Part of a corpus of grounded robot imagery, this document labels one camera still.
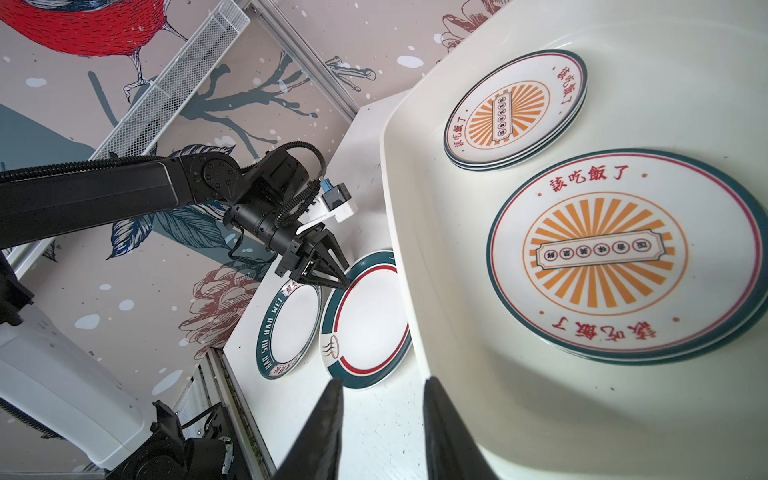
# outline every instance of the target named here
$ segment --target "white tray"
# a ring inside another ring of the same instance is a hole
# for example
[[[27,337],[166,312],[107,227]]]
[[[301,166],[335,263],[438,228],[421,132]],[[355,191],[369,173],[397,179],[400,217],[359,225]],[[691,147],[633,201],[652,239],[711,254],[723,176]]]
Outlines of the white tray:
[[[382,136],[387,214],[417,359],[424,376],[440,378],[500,475],[768,472],[767,321],[696,359],[603,364],[548,345],[514,319],[485,260],[489,229],[509,195],[547,166],[592,151],[687,155],[768,205],[766,25],[764,2],[517,0],[441,61],[390,118]],[[464,93],[506,61],[546,48],[576,52],[589,71],[571,129],[506,170],[451,164],[442,135]]]

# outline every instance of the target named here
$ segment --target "white plate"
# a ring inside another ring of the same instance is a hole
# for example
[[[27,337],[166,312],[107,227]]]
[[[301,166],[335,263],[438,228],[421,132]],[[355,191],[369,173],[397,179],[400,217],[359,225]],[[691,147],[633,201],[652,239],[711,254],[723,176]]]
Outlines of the white plate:
[[[280,378],[301,360],[320,323],[321,299],[319,287],[293,280],[288,280],[272,298],[256,347],[262,377]]]
[[[488,274],[510,313],[562,348],[680,360],[762,316],[767,234],[765,210],[717,169],[660,151],[596,152],[512,194],[488,236]]]
[[[488,278],[488,232],[501,205],[538,173],[589,152],[672,151],[725,172],[768,204],[768,5],[607,5],[510,2],[390,118],[382,169],[414,352],[502,478],[764,478],[765,319],[684,362],[615,365],[541,341],[511,317]],[[576,51],[589,68],[578,120],[514,167],[471,172],[447,161],[445,121],[477,72],[546,48]],[[685,198],[686,184],[674,188]],[[704,265],[693,243],[690,265]]]
[[[572,120],[586,86],[587,69],[573,52],[545,50],[516,58],[486,75],[458,103],[445,126],[445,152],[467,168],[523,161]]]
[[[391,250],[369,253],[347,271],[352,285],[334,290],[320,330],[320,354],[331,376],[350,389],[384,379],[411,346]]]

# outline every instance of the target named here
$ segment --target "plate with orange sunburst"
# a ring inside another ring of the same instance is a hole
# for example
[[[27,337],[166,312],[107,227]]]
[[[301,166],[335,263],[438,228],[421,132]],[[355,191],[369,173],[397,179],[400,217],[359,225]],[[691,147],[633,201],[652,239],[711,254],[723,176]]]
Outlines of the plate with orange sunburst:
[[[768,302],[768,217],[723,172],[662,151],[556,164],[505,202],[488,274],[524,326],[591,359],[670,362],[747,331]]]
[[[547,147],[581,110],[587,69],[571,51],[542,50],[486,75],[458,103],[445,126],[451,161],[496,170]]]

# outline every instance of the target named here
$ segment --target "white spot on wall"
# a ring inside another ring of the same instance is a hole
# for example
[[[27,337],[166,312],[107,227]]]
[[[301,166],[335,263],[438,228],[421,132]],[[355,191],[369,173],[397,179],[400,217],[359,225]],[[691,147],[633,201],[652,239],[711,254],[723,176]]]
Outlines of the white spot on wall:
[[[44,78],[27,78],[27,85],[32,88],[42,87],[43,85],[47,84],[48,81],[46,81]]]
[[[218,147],[223,147],[223,146],[232,147],[235,145],[235,140],[229,135],[224,135],[222,138],[214,138],[214,143]]]
[[[80,318],[77,322],[74,323],[74,327],[81,330],[93,330],[96,328],[96,326],[98,326],[100,320],[101,317],[96,313],[93,313],[91,315],[86,315]]]
[[[164,379],[162,379],[157,385],[154,386],[152,389],[152,395],[160,395],[162,392],[165,392],[170,387],[174,386],[174,383],[178,381],[182,373],[184,373],[183,370],[176,370],[175,372],[169,373]]]
[[[410,55],[403,55],[398,57],[397,63],[401,64],[403,67],[408,68],[419,68],[424,65],[424,61],[422,61],[421,58],[411,57]]]

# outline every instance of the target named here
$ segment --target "painted red bird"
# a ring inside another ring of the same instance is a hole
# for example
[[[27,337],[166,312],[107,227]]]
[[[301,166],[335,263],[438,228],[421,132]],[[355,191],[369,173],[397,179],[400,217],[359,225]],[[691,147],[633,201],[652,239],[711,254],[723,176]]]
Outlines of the painted red bird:
[[[164,0],[0,0],[0,21],[51,50],[86,57],[126,55],[138,79],[131,90],[149,83],[141,74],[139,50],[159,30],[186,41],[167,21]]]

